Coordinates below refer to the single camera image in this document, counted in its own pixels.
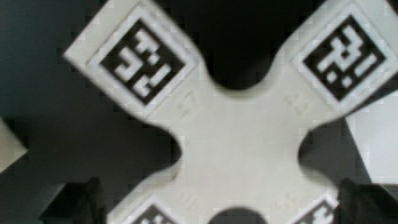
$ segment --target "black background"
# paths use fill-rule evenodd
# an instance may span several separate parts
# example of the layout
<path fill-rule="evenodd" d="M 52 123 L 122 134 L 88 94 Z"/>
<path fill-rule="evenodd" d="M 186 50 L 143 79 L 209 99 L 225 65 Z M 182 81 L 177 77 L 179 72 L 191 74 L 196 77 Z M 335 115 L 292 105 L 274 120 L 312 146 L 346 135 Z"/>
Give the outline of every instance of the black background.
<path fill-rule="evenodd" d="M 212 77 L 230 88 L 262 80 L 278 48 L 322 2 L 159 1 L 198 43 Z M 0 223 L 40 223 L 63 184 L 93 176 L 113 209 L 180 157 L 173 137 L 127 115 L 61 57 L 102 4 L 0 1 L 0 116 L 29 148 L 0 175 Z M 337 182 L 346 176 L 369 181 L 344 121 L 317 130 L 303 148 L 303 163 Z"/>

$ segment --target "white x-shaped board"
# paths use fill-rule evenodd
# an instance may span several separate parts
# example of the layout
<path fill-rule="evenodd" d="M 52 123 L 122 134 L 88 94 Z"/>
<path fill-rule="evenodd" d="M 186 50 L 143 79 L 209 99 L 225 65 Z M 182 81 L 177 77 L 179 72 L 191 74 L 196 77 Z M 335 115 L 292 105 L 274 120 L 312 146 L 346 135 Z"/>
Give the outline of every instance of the white x-shaped board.
<path fill-rule="evenodd" d="M 269 224 L 331 224 L 337 188 L 301 167 L 298 151 L 308 132 L 346 116 L 398 71 L 397 36 L 386 0 L 330 0 L 280 49 L 266 80 L 234 91 L 212 80 L 157 4 L 109 1 L 67 58 L 184 150 L 109 223 L 202 224 L 244 207 Z"/>

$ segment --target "white cross-shaped object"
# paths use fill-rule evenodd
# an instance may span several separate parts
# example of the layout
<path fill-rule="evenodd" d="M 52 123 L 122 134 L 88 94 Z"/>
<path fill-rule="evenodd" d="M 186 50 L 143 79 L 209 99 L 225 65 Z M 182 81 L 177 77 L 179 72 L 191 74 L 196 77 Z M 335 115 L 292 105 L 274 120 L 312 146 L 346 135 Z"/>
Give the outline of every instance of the white cross-shaped object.
<path fill-rule="evenodd" d="M 266 80 L 250 90 L 234 91 L 212 80 L 193 41 L 157 4 L 150 0 L 115 0 L 107 3 L 68 49 L 67 58 L 127 112 L 170 131 L 184 150 L 179 164 L 147 179 L 125 198 L 109 214 L 109 223 L 134 223 L 145 212 L 143 204 L 157 198 L 170 216 L 179 220 L 177 224 L 209 223 L 218 213 L 234 207 L 253 209 L 269 224 L 298 224 L 298 214 L 306 208 L 312 210 L 308 205 L 314 201 L 326 195 L 328 198 L 337 197 L 330 180 L 299 165 L 298 151 L 310 130 L 347 115 L 398 70 L 398 21 L 386 4 L 386 0 L 326 2 L 283 45 Z M 344 22 L 353 27 L 360 24 L 360 28 L 342 27 Z M 138 72 L 136 65 L 123 65 L 123 52 L 116 51 L 109 57 L 123 38 L 136 39 L 139 46 L 147 46 L 132 31 L 139 30 L 138 27 L 152 30 L 150 38 L 159 38 L 152 39 L 159 41 L 159 48 L 150 52 L 157 54 L 157 63 L 163 63 L 159 68 L 170 66 L 163 61 L 163 47 L 184 65 L 166 85 L 163 81 L 177 69 L 173 66 L 163 73 L 163 79 L 152 83 L 143 81 L 152 80 L 152 75 Z M 358 48 L 349 51 L 349 56 L 337 56 L 331 52 L 328 63 L 319 60 L 314 66 L 306 64 L 322 41 L 340 29 L 349 30 L 356 38 L 360 35 L 354 32 L 367 34 L 362 46 L 374 42 L 385 55 L 385 58 L 374 57 L 372 63 L 363 62 L 369 66 L 369 69 L 362 68 L 363 79 L 351 83 L 344 93 L 333 86 L 347 78 L 347 74 L 340 73 L 356 71 L 354 61 L 362 54 L 372 55 L 372 52 Z M 150 60 L 141 55 L 147 51 L 134 51 L 134 46 L 129 51 L 136 52 L 143 66 Z M 346 58 L 335 60 L 337 57 L 356 60 L 349 60 L 346 65 L 337 64 L 346 61 Z M 123 73 L 123 77 L 138 77 L 138 80 L 118 79 L 106 60 L 120 60 L 120 66 L 134 68 L 138 73 Z M 328 81 L 331 72 L 337 72 L 337 82 Z M 136 83 L 147 84 L 141 96 L 131 88 Z"/>

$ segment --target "black square pattern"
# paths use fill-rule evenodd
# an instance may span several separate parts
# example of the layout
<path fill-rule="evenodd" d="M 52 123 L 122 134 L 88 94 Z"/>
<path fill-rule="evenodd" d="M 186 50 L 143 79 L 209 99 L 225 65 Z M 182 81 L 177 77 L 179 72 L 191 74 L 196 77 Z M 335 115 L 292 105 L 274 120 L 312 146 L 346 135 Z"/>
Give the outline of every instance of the black square pattern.
<path fill-rule="evenodd" d="M 305 59 L 305 65 L 338 101 L 344 101 L 385 61 L 386 55 L 351 15 Z"/>
<path fill-rule="evenodd" d="M 171 217 L 164 214 L 155 205 L 150 206 L 148 210 L 141 214 L 132 224 L 179 224 Z"/>
<path fill-rule="evenodd" d="M 333 224 L 335 208 L 324 200 L 294 224 Z"/>
<path fill-rule="evenodd" d="M 186 63 L 145 20 L 138 20 L 100 64 L 147 106 Z"/>

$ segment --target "dark object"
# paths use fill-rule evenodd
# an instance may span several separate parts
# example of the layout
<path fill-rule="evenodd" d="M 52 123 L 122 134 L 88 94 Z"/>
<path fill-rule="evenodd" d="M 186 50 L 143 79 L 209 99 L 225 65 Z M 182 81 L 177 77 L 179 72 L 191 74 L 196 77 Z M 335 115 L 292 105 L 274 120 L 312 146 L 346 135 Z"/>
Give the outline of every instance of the dark object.
<path fill-rule="evenodd" d="M 45 224 L 106 224 L 106 203 L 100 179 L 67 184 L 42 215 Z"/>
<path fill-rule="evenodd" d="M 381 185 L 358 185 L 349 179 L 340 186 L 335 224 L 397 224 L 398 200 Z"/>
<path fill-rule="evenodd" d="M 232 208 L 216 215 L 211 224 L 267 224 L 267 221 L 253 210 Z"/>

